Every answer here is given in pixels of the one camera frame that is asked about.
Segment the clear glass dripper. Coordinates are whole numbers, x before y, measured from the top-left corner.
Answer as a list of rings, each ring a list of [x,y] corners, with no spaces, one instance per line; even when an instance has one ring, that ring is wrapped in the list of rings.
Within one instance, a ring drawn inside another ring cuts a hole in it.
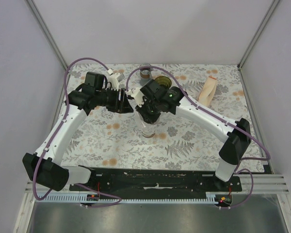
[[[140,130],[140,131],[141,131],[141,134],[142,134],[143,137],[152,138],[155,135],[156,126],[154,126],[153,129],[146,129],[146,130]]]

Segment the dark olive glass dripper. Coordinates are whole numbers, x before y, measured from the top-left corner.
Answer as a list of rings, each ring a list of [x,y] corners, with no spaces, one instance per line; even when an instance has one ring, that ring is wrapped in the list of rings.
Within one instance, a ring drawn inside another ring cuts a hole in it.
[[[158,85],[160,85],[166,90],[169,90],[170,87],[172,86],[171,79],[166,76],[158,76],[154,80],[158,83]]]

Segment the glass carafe with brown band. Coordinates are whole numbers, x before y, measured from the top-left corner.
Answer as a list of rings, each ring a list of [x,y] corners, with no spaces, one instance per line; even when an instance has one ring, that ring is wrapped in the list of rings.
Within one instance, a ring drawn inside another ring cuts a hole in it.
[[[139,76],[141,85],[146,84],[150,79],[152,79],[152,70],[151,64],[140,64]]]

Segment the white paper coffee filter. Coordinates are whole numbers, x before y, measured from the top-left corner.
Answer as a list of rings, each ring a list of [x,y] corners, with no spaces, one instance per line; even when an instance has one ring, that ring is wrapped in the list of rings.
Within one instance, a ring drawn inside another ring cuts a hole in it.
[[[142,116],[139,113],[136,113],[135,121],[140,130],[153,129],[154,126],[156,126],[159,123],[160,117],[154,123],[146,123],[143,120]]]

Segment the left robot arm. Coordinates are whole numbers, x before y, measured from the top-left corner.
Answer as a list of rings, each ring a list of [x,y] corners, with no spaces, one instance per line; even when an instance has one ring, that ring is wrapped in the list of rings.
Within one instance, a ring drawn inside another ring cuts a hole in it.
[[[80,183],[88,191],[96,187],[97,178],[91,175],[90,169],[83,166],[64,168],[61,162],[75,131],[96,107],[105,107],[119,114],[133,112],[125,89],[119,87],[123,78],[122,73],[110,76],[86,73],[84,83],[68,94],[64,115],[42,145],[33,154],[24,155],[22,163],[31,181],[54,191],[75,183]]]

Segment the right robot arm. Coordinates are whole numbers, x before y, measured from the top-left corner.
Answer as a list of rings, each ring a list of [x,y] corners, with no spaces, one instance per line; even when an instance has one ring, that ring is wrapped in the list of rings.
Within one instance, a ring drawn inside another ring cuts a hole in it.
[[[181,88],[160,84],[157,80],[150,80],[127,94],[135,100],[136,111],[146,124],[155,124],[161,113],[171,113],[194,122],[216,136],[223,146],[219,151],[220,162],[212,185],[218,191],[229,187],[230,178],[251,143],[248,120],[225,117],[197,103]]]

